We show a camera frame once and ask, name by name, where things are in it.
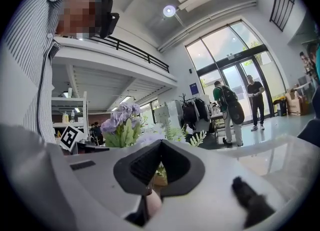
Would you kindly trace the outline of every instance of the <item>man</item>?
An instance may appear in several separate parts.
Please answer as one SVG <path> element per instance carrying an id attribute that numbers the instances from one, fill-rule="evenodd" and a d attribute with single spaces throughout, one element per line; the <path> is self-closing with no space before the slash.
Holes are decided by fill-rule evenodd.
<path id="1" fill-rule="evenodd" d="M 254 81 L 250 74 L 247 75 L 246 79 L 249 83 L 249 85 L 246 88 L 246 91 L 248 93 L 248 97 L 251 98 L 252 105 L 253 128 L 251 129 L 251 131 L 253 132 L 258 130 L 258 109 L 260 111 L 260 129 L 263 131 L 265 129 L 265 105 L 262 93 L 265 91 L 265 88 L 262 86 L 261 82 Z"/>
<path id="2" fill-rule="evenodd" d="M 51 113 L 54 35 L 106 37 L 112 0 L 23 0 L 0 43 L 0 123 L 56 143 Z"/>
<path id="3" fill-rule="evenodd" d="M 104 143 L 104 136 L 102 135 L 100 125 L 97 121 L 94 123 L 94 127 L 92 128 L 92 131 L 93 131 L 94 137 L 97 139 L 98 145 L 102 145 Z"/>
<path id="4" fill-rule="evenodd" d="M 215 81 L 214 86 L 215 88 L 213 90 L 213 97 L 214 97 L 214 100 L 217 101 L 218 105 L 220 106 L 220 110 L 223 114 L 225 136 L 226 136 L 226 140 L 224 141 L 224 144 L 226 144 L 227 146 L 232 146 L 232 134 L 231 134 L 231 127 L 230 127 L 231 115 L 228 110 L 228 104 L 224 99 L 223 87 L 227 88 L 230 91 L 231 89 L 225 85 L 222 85 L 220 81 Z M 235 124 L 233 122 L 233 129 L 234 129 L 235 139 L 238 147 L 241 147 L 244 144 L 242 140 L 241 126 L 242 126 L 241 124 Z"/>
<path id="5" fill-rule="evenodd" d="M 305 66 L 304 66 L 304 68 L 306 69 L 305 73 L 310 76 L 315 90 L 319 86 L 319 77 L 318 77 L 317 68 L 316 68 L 317 49 L 318 47 L 315 42 L 310 42 L 307 45 L 306 51 L 309 58 L 305 57 Z"/>

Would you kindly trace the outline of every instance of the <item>light gray pants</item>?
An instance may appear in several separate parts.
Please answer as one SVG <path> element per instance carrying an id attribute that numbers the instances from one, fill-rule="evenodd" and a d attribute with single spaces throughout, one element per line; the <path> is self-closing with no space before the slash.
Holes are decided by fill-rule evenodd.
<path id="1" fill-rule="evenodd" d="M 232 141 L 231 127 L 230 127 L 231 117 L 228 110 L 223 113 L 223 119 L 224 119 L 224 126 L 225 126 L 226 142 L 230 143 Z M 235 123 L 233 124 L 235 140 L 238 146 L 242 146 L 242 144 L 244 143 L 242 140 L 241 127 L 242 127 L 242 124 L 235 124 Z"/>

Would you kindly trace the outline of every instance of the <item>white wall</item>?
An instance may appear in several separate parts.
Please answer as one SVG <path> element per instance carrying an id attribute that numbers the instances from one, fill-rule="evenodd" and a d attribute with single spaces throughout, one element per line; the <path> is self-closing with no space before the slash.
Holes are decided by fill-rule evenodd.
<path id="1" fill-rule="evenodd" d="M 304 66 L 299 56 L 302 45 L 300 47 L 298 43 L 288 44 L 287 36 L 269 22 L 268 17 L 263 15 L 259 9 L 243 13 L 242 19 L 267 46 L 279 68 L 285 87 L 291 88 L 298 83 L 298 78 L 305 75 Z"/>
<path id="2" fill-rule="evenodd" d="M 112 11 L 120 15 L 113 34 L 111 35 L 112 37 L 131 44 L 163 61 L 163 55 L 157 50 L 159 44 L 154 35 L 147 31 L 141 23 L 130 18 L 127 14 L 119 10 L 112 9 Z"/>
<path id="3" fill-rule="evenodd" d="M 274 6 L 275 0 L 257 0 L 257 6 L 260 12 L 265 15 L 265 17 L 269 20 L 272 9 Z M 284 40 L 286 40 L 286 43 L 288 43 L 296 34 L 298 28 L 300 27 L 305 15 L 307 12 L 307 8 L 302 0 L 295 0 L 294 5 L 291 11 L 291 14 L 289 16 L 289 19 L 287 21 L 287 24 L 285 25 L 283 29 L 283 34 L 285 37 L 283 37 Z"/>
<path id="4" fill-rule="evenodd" d="M 172 88 L 158 95 L 160 105 L 172 100 L 182 100 L 179 96 L 182 96 L 183 93 L 186 94 L 186 100 L 191 99 L 193 96 L 190 85 L 194 83 L 198 87 L 199 95 L 204 94 L 196 69 L 182 43 L 166 51 L 163 55 L 165 62 L 169 65 L 170 74 L 177 79 L 177 88 Z"/>

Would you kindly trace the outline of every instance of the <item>cardboard box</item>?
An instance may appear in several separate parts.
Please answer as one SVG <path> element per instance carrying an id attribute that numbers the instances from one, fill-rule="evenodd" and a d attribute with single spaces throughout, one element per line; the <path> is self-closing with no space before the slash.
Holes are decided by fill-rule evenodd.
<path id="1" fill-rule="evenodd" d="M 289 115 L 304 116 L 309 112 L 309 104 L 306 102 L 306 97 L 295 99 L 295 93 L 290 92 L 285 94 L 286 107 Z"/>

